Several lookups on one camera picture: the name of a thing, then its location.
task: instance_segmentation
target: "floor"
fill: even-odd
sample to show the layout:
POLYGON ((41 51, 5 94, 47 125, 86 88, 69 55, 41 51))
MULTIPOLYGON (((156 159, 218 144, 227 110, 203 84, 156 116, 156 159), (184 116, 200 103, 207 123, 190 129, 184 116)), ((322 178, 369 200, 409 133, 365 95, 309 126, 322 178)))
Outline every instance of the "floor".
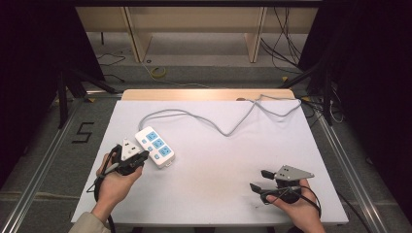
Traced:
MULTIPOLYGON (((284 79, 291 79, 299 72, 287 62, 276 61, 259 50, 257 63, 250 63, 247 49, 241 34, 155 34, 152 38, 145 61, 136 63, 130 50, 127 35, 105 33, 101 45, 100 33, 89 33, 107 84, 116 89, 127 88, 181 88, 187 87, 276 87, 284 79), (167 81, 159 83, 148 75, 153 67, 165 67, 167 81)), ((263 35, 271 46, 277 35, 263 35)), ((296 47, 301 50, 305 35, 292 35, 296 47)), ((277 50, 292 59, 286 41, 277 50)), ((296 96, 303 95, 303 82, 293 87, 296 96)), ((97 87, 85 83, 89 96, 86 101, 71 99, 71 117, 65 131, 57 130, 58 102, 51 103, 36 137, 30 142, 27 154, 21 158, 0 192, 0 222, 8 221, 16 210, 21 196, 27 194, 30 185, 37 179, 37 189, 31 202, 21 210, 20 222, 16 232, 67 232, 72 223, 71 215, 76 209, 80 194, 90 167, 94 161, 101 139, 110 120, 116 101, 120 95, 107 95, 97 87), (73 141, 85 137, 77 134, 84 122, 84 131, 92 132, 88 142, 75 144, 73 141)), ((333 126, 325 124, 322 116, 314 114, 311 108, 302 106, 307 121, 324 159, 329 175, 336 189, 348 202, 342 205, 349 217, 349 223, 342 226, 327 226, 327 232, 366 232, 361 219, 374 229, 374 232, 412 232, 409 221, 401 212, 391 193, 373 167, 367 162, 367 155, 358 144, 356 134, 342 115, 335 114, 333 126)), ((287 232, 289 226, 276 226, 276 232, 287 232)), ((144 228, 151 233, 186 233, 193 228, 144 228)), ((131 232, 130 226, 118 226, 118 232, 131 232)), ((217 228, 218 233, 266 232, 265 227, 254 228, 217 228)))

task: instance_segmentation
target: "gray cable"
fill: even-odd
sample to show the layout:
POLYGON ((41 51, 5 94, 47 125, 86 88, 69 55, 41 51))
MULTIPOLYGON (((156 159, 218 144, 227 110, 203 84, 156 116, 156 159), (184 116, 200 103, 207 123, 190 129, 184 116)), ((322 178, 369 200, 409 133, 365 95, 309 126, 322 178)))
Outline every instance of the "gray cable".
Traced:
POLYGON ((147 121, 147 120, 149 120, 149 119, 162 118, 162 117, 191 116, 191 117, 194 117, 194 118, 197 118, 197 119, 200 119, 200 120, 204 120, 204 121, 210 123, 210 124, 211 124, 216 130, 218 130, 222 135, 224 135, 225 137, 230 137, 230 136, 233 134, 233 132, 239 127, 239 125, 249 116, 249 114, 252 112, 252 110, 254 109, 255 106, 258 106, 261 110, 263 110, 264 112, 267 112, 267 113, 269 113, 269 114, 271 114, 271 115, 275 115, 275 116, 278 116, 278 117, 285 117, 285 116, 289 115, 292 111, 294 111, 294 110, 296 110, 297 108, 299 108, 299 107, 300 107, 300 104, 301 104, 301 101, 298 100, 299 103, 298 103, 295 107, 293 107, 292 109, 290 109, 287 113, 281 115, 281 114, 277 114, 277 113, 274 113, 274 112, 272 112, 272 111, 269 111, 269 110, 267 110, 266 108, 264 108, 263 106, 261 106, 261 104, 258 103, 258 101, 259 101, 262 97, 267 97, 267 98, 276 99, 276 100, 296 100, 296 99, 294 99, 294 98, 276 98, 276 97, 271 97, 271 96, 263 95, 263 94, 261 94, 260 97, 259 97, 257 100, 249 100, 249 99, 247 99, 248 101, 250 101, 250 102, 253 103, 253 104, 252 104, 252 107, 251 107, 251 108, 249 109, 249 111, 239 120, 239 122, 236 123, 236 125, 235 125, 228 133, 224 133, 224 132, 219 128, 219 126, 218 126, 215 122, 213 122, 211 119, 208 119, 208 118, 203 117, 203 116, 194 115, 194 114, 192 114, 192 113, 190 113, 190 112, 188 112, 188 111, 186 111, 186 110, 180 110, 180 109, 160 110, 160 111, 157 111, 157 112, 154 112, 154 113, 151 113, 151 114, 148 114, 148 115, 144 116, 144 117, 140 120, 140 122, 139 122, 138 131, 141 131, 141 130, 143 129, 143 125, 144 125, 145 121, 147 121), (154 116, 154 115, 158 115, 158 114, 162 114, 162 113, 167 113, 167 112, 179 112, 180 114, 154 116))
POLYGON ((117 167, 119 167, 118 163, 112 164, 112 166, 110 166, 108 169, 106 169, 106 171, 104 172, 104 175, 113 172, 113 170, 115 170, 115 168, 117 168, 117 167))

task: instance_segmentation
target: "power cord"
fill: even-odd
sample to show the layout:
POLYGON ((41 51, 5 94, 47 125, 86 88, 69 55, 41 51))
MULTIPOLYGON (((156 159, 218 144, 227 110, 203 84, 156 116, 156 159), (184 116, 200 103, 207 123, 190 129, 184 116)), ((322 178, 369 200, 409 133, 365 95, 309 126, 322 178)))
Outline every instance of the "power cord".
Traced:
MULTIPOLYGON (((313 114, 314 114, 315 112, 320 113, 320 115, 317 117, 317 119, 316 119, 314 122, 312 122, 312 124, 310 125, 310 128, 312 128, 312 126, 319 120, 319 118, 324 115, 324 108, 323 108, 323 104, 324 104, 324 103, 322 102, 322 99, 321 99, 321 102, 317 102, 317 101, 309 101, 309 100, 305 99, 306 97, 309 97, 309 95, 300 96, 300 97, 297 97, 297 98, 300 99, 303 104, 305 104, 305 105, 307 105, 307 106, 310 106, 310 107, 313 109, 313 111, 314 111, 313 114)), ((330 112, 331 117, 332 117, 333 120, 334 120, 335 122, 337 122, 337 123, 343 122, 343 120, 345 119, 345 116, 344 116, 343 114, 341 115, 341 118, 340 118, 340 119, 337 119, 337 118, 335 117, 335 114, 336 114, 336 113, 341 112, 340 109, 339 109, 338 111, 333 111, 332 108, 338 108, 338 109, 339 109, 338 106, 334 106, 334 102, 333 102, 333 101, 330 101, 330 109, 329 109, 329 112, 330 112)))
POLYGON ((262 38, 261 38, 260 40, 263 42, 263 44, 260 44, 260 45, 262 46, 263 50, 266 51, 269 55, 272 56, 272 64, 273 64, 273 66, 274 66, 276 69, 278 69, 278 70, 280 70, 280 71, 288 72, 288 73, 291 73, 291 74, 297 74, 297 75, 300 75, 300 74, 301 74, 301 73, 298 73, 298 72, 289 71, 289 70, 285 70, 285 69, 282 69, 282 68, 278 67, 278 66, 276 65, 276 63, 275 63, 274 58, 276 58, 276 59, 278 59, 278 60, 281 60, 281 61, 286 61, 286 62, 290 63, 293 67, 299 69, 299 68, 297 67, 297 64, 291 62, 291 61, 288 60, 286 57, 284 57, 282 54, 280 54, 279 52, 275 51, 275 48, 272 49, 271 47, 269 47, 269 45, 268 45, 262 38))
POLYGON ((114 77, 114 78, 116 78, 116 79, 120 80, 122 83, 125 83, 125 80, 124 80, 124 79, 121 79, 121 78, 119 78, 119 77, 118 77, 118 76, 116 76, 116 75, 103 75, 103 76, 114 77))
POLYGON ((215 122, 213 122, 211 119, 208 119, 208 118, 203 117, 203 116, 198 116, 198 115, 192 114, 192 113, 190 113, 190 112, 188 112, 188 111, 186 111, 186 110, 180 110, 180 109, 166 109, 166 110, 157 111, 157 112, 154 112, 154 113, 151 113, 151 114, 149 114, 149 115, 144 116, 144 117, 140 120, 140 122, 139 122, 139 124, 138 124, 138 131, 141 131, 141 130, 143 129, 143 125, 144 125, 145 121, 148 120, 148 119, 151 119, 151 118, 176 117, 176 116, 191 116, 191 117, 194 117, 194 118, 197 118, 197 119, 201 119, 201 120, 203 120, 203 121, 206 121, 206 122, 210 123, 210 124, 211 124, 216 130, 218 130, 222 135, 224 135, 225 137, 230 137, 230 136, 233 134, 233 132, 239 127, 239 125, 249 116, 249 114, 252 112, 252 110, 254 109, 254 107, 259 107, 262 111, 267 112, 267 113, 269 113, 269 114, 271 114, 271 115, 275 115, 275 116, 278 116, 278 117, 285 117, 285 116, 289 115, 292 111, 294 111, 294 110, 296 110, 297 108, 299 108, 299 107, 300 107, 300 104, 301 104, 301 101, 298 100, 298 99, 294 99, 294 98, 293 98, 293 99, 291 99, 291 98, 276 98, 276 97, 272 97, 272 96, 268 96, 268 95, 264 95, 264 94, 261 94, 260 97, 259 97, 258 99, 256 99, 256 100, 249 100, 249 99, 246 99, 246 100, 248 100, 248 101, 250 101, 250 102, 253 103, 252 106, 251 106, 251 108, 250 108, 249 111, 236 123, 236 125, 235 125, 229 132, 227 132, 227 133, 223 132, 223 131, 219 128, 219 126, 218 126, 215 122), (271 111, 267 110, 266 108, 264 108, 263 106, 261 106, 261 104, 260 104, 258 101, 259 101, 262 97, 266 97, 266 98, 270 98, 270 99, 276 99, 276 100, 297 100, 297 101, 298 101, 298 104, 297 104, 296 106, 294 106, 293 108, 291 108, 291 109, 290 109, 288 112, 286 112, 285 114, 277 114, 277 113, 271 112, 271 111), (177 112, 178 114, 155 116, 155 115, 158 115, 158 114, 168 113, 168 112, 177 112))
POLYGON ((123 61, 123 60, 126 59, 125 56, 122 56, 122 55, 114 55, 114 54, 112 54, 112 53, 104 53, 104 54, 102 54, 101 56, 97 56, 96 58, 97 58, 97 60, 98 60, 98 59, 100 59, 100 58, 102 58, 103 56, 106 56, 106 55, 111 55, 111 56, 114 56, 114 57, 119 57, 120 60, 117 60, 117 61, 112 62, 112 63, 109 63, 109 64, 99 64, 99 65, 101 65, 101 66, 111 66, 111 65, 114 65, 114 64, 119 63, 119 62, 121 62, 121 61, 123 61))
MULTIPOLYGON (((101 173, 97 176, 96 180, 94 180, 93 185, 86 191, 86 192, 93 192, 94 193, 94 200, 97 202, 99 200, 99 191, 100 191, 100 186, 103 183, 105 177, 115 171, 115 168, 119 166, 118 163, 113 164, 112 166, 110 166, 109 168, 107 168, 110 159, 113 156, 113 153, 118 151, 118 149, 120 148, 120 145, 115 146, 114 148, 112 148, 112 150, 110 151, 109 155, 106 158, 106 161, 103 165, 103 169, 101 171, 101 173)), ((109 215, 108 219, 109 221, 109 225, 110 225, 110 230, 112 233, 116 233, 116 226, 115 223, 113 222, 112 216, 109 215)))
MULTIPOLYGON (((277 196, 276 199, 273 200, 272 202, 270 202, 270 203, 265 203, 266 205, 267 205, 267 204, 272 204, 272 203, 274 203, 275 201, 277 201, 278 199, 282 198, 285 194, 287 194, 287 193, 289 192, 289 193, 293 193, 294 195, 298 196, 299 198, 302 198, 303 200, 305 200, 306 202, 308 202, 311 206, 313 206, 313 207, 318 211, 319 218, 321 218, 321 216, 322 216, 322 206, 321 206, 321 202, 319 201, 319 198, 318 198, 318 196, 316 195, 316 193, 315 193, 310 187, 303 186, 303 185, 287 186, 287 187, 280 188, 280 189, 278 189, 278 190, 282 190, 282 191, 284 190, 284 191, 283 191, 279 196, 277 196), (312 200, 310 200, 309 198, 303 196, 303 195, 300 194, 299 192, 296 192, 296 190, 298 190, 299 188, 306 188, 306 189, 308 189, 309 191, 311 191, 311 192, 313 193, 313 195, 315 196, 316 203, 313 202, 312 200)), ((264 192, 264 193, 261 194, 261 196, 267 196, 267 195, 273 195, 272 191, 267 191, 267 192, 264 192)))
POLYGON ((369 228, 369 226, 366 224, 366 222, 363 220, 363 218, 361 217, 361 215, 358 213, 358 211, 355 209, 355 207, 353 205, 351 205, 351 203, 338 191, 336 190, 337 195, 340 196, 340 198, 342 198, 346 204, 348 204, 349 208, 351 208, 351 210, 355 213, 355 215, 359 218, 360 222, 363 224, 364 228, 366 229, 366 231, 368 233, 372 233, 372 230, 369 228))
POLYGON ((279 25, 282 29, 282 33, 279 36, 279 38, 282 36, 282 34, 285 35, 285 38, 288 41, 289 52, 291 53, 291 57, 292 57, 294 63, 297 64, 296 60, 300 59, 301 52, 294 45, 294 43, 292 41, 292 38, 291 38, 291 35, 289 34, 289 13, 290 13, 291 9, 290 8, 285 8, 285 22, 284 22, 283 25, 282 25, 281 20, 279 19, 279 15, 276 11, 276 8, 273 8, 273 11, 275 12, 275 16, 278 19, 279 25))

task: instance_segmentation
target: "black cable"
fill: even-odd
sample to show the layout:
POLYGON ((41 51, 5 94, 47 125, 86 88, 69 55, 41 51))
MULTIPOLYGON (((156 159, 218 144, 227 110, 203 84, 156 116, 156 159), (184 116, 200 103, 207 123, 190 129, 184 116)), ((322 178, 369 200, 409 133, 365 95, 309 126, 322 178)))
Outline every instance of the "black cable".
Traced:
POLYGON ((315 123, 318 122, 318 120, 321 118, 321 116, 323 116, 323 115, 320 114, 320 115, 315 119, 315 121, 313 121, 313 122, 309 125, 309 128, 312 128, 313 125, 315 125, 315 123))
POLYGON ((346 204, 348 204, 349 208, 351 208, 351 210, 355 213, 355 215, 357 215, 357 217, 360 219, 360 222, 363 224, 364 228, 366 228, 366 231, 368 233, 372 233, 372 230, 370 230, 369 226, 366 224, 366 222, 363 220, 363 218, 361 217, 361 215, 358 213, 357 210, 355 210, 355 207, 352 206, 351 203, 349 203, 349 201, 338 191, 336 190, 337 195, 340 196, 340 198, 342 198, 346 204))
POLYGON ((282 34, 285 35, 285 38, 286 38, 286 40, 287 40, 287 42, 288 42, 288 47, 289 47, 289 52, 290 52, 290 54, 291 54, 291 57, 292 57, 294 63, 297 63, 296 60, 295 60, 295 57, 296 57, 297 59, 300 59, 299 55, 301 55, 301 52, 300 52, 300 51, 297 49, 297 47, 294 45, 294 43, 293 43, 293 41, 292 41, 292 39, 291 39, 291 36, 290 36, 290 34, 289 34, 289 13, 290 13, 290 8, 286 8, 286 9, 285 9, 285 22, 284 22, 283 25, 282 25, 281 20, 279 19, 279 15, 278 15, 278 13, 277 13, 277 11, 276 11, 276 8, 273 8, 273 10, 274 10, 274 12, 275 12, 275 16, 276 16, 276 18, 278 19, 279 25, 280 25, 281 30, 282 30, 280 36, 282 36, 282 34))
POLYGON ((301 74, 301 73, 298 73, 298 72, 289 71, 289 70, 285 70, 285 69, 282 69, 282 68, 278 67, 278 66, 276 65, 276 63, 275 63, 274 58, 276 58, 276 59, 278 59, 278 60, 281 60, 281 61, 286 61, 286 62, 290 63, 291 65, 293 65, 295 68, 299 69, 296 64, 294 64, 294 63, 292 63, 291 61, 289 61, 287 58, 285 58, 285 57, 284 57, 282 54, 280 54, 279 52, 277 52, 277 51, 273 50, 272 48, 270 48, 262 38, 261 38, 261 41, 263 42, 263 44, 260 44, 260 45, 262 46, 262 48, 263 48, 264 51, 266 51, 269 55, 272 56, 272 64, 273 64, 273 66, 274 66, 276 69, 278 69, 278 70, 280 70, 280 71, 284 71, 284 72, 296 74, 296 75, 300 75, 300 74, 301 74))
POLYGON ((306 104, 306 105, 310 106, 313 110, 316 110, 316 111, 319 111, 319 112, 321 112, 323 110, 322 108, 318 107, 318 105, 321 105, 319 103, 307 101, 307 100, 304 100, 304 99, 300 99, 300 101, 302 101, 303 104, 306 104))
POLYGON ((310 205, 312 205, 312 206, 318 211, 319 217, 321 217, 321 216, 322 216, 322 207, 321 207, 321 202, 320 202, 319 199, 318 199, 318 196, 317 196, 317 195, 315 194, 315 192, 314 192, 312 189, 310 189, 309 187, 307 187, 307 186, 301 186, 301 187, 307 188, 308 190, 310 190, 310 191, 315 195, 316 201, 318 202, 318 205, 319 205, 319 206, 318 206, 315 202, 313 202, 312 200, 310 200, 309 198, 303 196, 302 194, 300 194, 300 193, 298 193, 298 192, 292 191, 292 193, 294 193, 295 195, 299 196, 299 197, 302 198, 303 200, 307 201, 310 205))
POLYGON ((104 75, 104 76, 110 76, 110 77, 115 77, 116 79, 120 80, 122 83, 125 83, 124 79, 121 79, 120 77, 116 76, 116 75, 104 75))
POLYGON ((113 63, 110 63, 110 64, 99 64, 99 65, 101 65, 101 66, 111 66, 111 65, 114 65, 114 64, 119 63, 119 62, 121 62, 121 61, 123 61, 123 60, 126 59, 125 56, 114 55, 114 54, 111 54, 111 53, 104 53, 103 55, 98 56, 98 57, 96 57, 96 58, 97 58, 97 60, 98 60, 98 59, 102 58, 102 57, 105 56, 105 55, 111 55, 111 56, 114 56, 114 57, 120 57, 120 60, 117 60, 117 61, 115 61, 115 62, 113 62, 113 63))
MULTIPOLYGON (((97 202, 99 200, 99 191, 100 191, 100 185, 103 183, 103 180, 106 177, 106 168, 107 165, 109 164, 110 159, 112 159, 112 155, 114 152, 118 151, 119 145, 115 146, 109 153, 109 155, 106 158, 106 161, 103 165, 103 169, 101 170, 99 176, 97 177, 96 181, 94 182, 94 200, 97 202)), ((113 222, 112 216, 109 215, 109 217, 107 218, 107 220, 109 221, 109 225, 110 225, 110 231, 112 233, 116 233, 116 226, 115 223, 113 222)))
POLYGON ((283 196, 289 191, 289 189, 288 189, 287 187, 284 187, 284 188, 281 188, 281 189, 284 189, 285 191, 282 192, 279 196, 276 196, 276 195, 273 193, 273 191, 268 191, 268 192, 262 193, 261 195, 264 195, 264 196, 274 195, 274 196, 276 197, 275 200, 273 200, 273 201, 270 202, 270 203, 265 203, 265 205, 273 204, 276 200, 278 200, 278 199, 280 199, 281 197, 283 197, 283 196))
POLYGON ((279 41, 281 40, 281 38, 282 38, 282 33, 281 33, 281 34, 279 34, 279 36, 278 36, 278 40, 276 40, 276 43, 275 43, 275 45, 273 46, 273 49, 274 49, 274 50, 275 50, 275 49, 276 49, 276 47, 278 46, 279 41))
POLYGON ((265 50, 267 53, 271 54, 272 56, 274 56, 275 58, 282 60, 282 61, 286 61, 288 63, 290 63, 290 65, 297 67, 297 64, 293 63, 292 61, 290 61, 289 59, 287 59, 286 57, 284 57, 282 54, 280 54, 278 51, 272 49, 271 47, 269 47, 269 45, 263 40, 263 38, 260 38, 260 40, 267 46, 267 49, 269 49, 271 52, 276 53, 278 56, 280 56, 281 58, 274 56, 273 53, 268 52, 267 50, 265 50))

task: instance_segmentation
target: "wrist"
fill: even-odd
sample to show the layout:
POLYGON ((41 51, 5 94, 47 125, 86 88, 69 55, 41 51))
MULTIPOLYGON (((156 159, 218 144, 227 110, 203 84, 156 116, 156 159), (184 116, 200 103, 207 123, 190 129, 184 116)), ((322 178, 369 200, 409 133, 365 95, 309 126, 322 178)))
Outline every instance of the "wrist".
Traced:
POLYGON ((310 229, 303 230, 304 233, 325 233, 325 229, 322 224, 312 226, 310 229))
POLYGON ((91 213, 96 216, 101 222, 106 223, 110 213, 115 208, 116 204, 97 201, 91 213))

